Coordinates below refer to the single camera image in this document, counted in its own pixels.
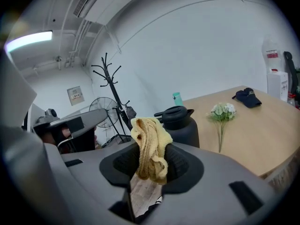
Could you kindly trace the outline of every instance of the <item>black thermos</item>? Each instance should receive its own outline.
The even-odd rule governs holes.
[[[174,106],[154,114],[154,117],[161,116],[158,120],[164,124],[163,127],[174,142],[199,148],[198,126],[191,118],[193,112],[193,109],[184,106]]]

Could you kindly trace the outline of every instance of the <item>wooden table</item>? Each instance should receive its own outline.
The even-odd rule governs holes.
[[[198,125],[200,148],[218,152],[216,127],[206,118],[219,102],[231,103],[237,114],[225,128],[221,154],[229,156],[254,174],[263,176],[289,159],[300,145],[300,111],[280,99],[255,91],[261,106],[247,108],[236,99],[235,93],[245,86],[184,101],[194,109],[192,118]]]

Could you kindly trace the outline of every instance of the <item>cloth rag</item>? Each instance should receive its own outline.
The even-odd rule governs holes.
[[[164,159],[165,147],[173,142],[156,118],[134,118],[131,120],[131,136],[140,148],[139,167],[136,174],[140,179],[165,184],[168,164]]]

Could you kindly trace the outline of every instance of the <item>baseball cap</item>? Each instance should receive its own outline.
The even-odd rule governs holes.
[[[236,98],[248,108],[252,108],[262,104],[262,102],[255,96],[255,93],[251,88],[245,88],[244,90],[237,91],[235,96],[233,96],[232,98]]]

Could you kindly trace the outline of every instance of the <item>ceiling light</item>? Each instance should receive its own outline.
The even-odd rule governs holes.
[[[9,43],[6,44],[6,51],[11,52],[12,50],[31,44],[42,41],[48,41],[52,39],[52,31],[47,32],[39,32],[30,35],[26,35],[24,37],[19,37]]]

